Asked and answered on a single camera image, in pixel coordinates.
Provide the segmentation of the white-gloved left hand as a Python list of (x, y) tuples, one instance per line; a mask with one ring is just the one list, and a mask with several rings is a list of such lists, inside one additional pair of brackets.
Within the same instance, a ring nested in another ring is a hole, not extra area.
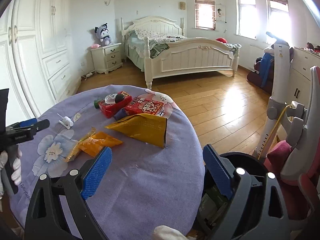
[[(11, 180), (14, 182), (14, 184), (17, 186), (21, 183), (21, 157), (22, 152), (20, 149), (17, 150), (17, 157), (15, 158), (13, 164), (12, 164), (12, 175)], [(8, 153), (6, 151), (1, 152), (1, 170), (5, 167), (5, 164), (8, 162)]]

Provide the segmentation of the white-gloved right hand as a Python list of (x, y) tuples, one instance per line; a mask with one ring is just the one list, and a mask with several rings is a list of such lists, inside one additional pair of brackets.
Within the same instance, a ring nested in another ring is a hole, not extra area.
[(165, 225), (157, 226), (152, 235), (153, 240), (188, 240), (180, 231)]

